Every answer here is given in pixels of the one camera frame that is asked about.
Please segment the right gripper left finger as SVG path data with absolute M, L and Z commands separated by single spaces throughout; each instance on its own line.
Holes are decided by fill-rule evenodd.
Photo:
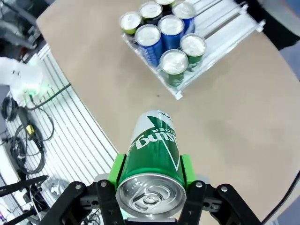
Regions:
M 86 186 L 73 181 L 41 220 L 41 225 L 80 225 L 93 209 L 100 209 L 105 225 L 123 225 L 124 219 L 116 200 L 116 187 L 124 165 L 118 154 L 109 174 L 101 174 Z

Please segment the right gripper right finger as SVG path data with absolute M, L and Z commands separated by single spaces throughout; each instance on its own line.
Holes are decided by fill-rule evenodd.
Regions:
M 214 188 L 202 180 L 197 180 L 191 157 L 180 156 L 187 199 L 176 225 L 197 225 L 203 211 L 220 225 L 260 225 L 261 222 L 230 184 L 221 184 Z

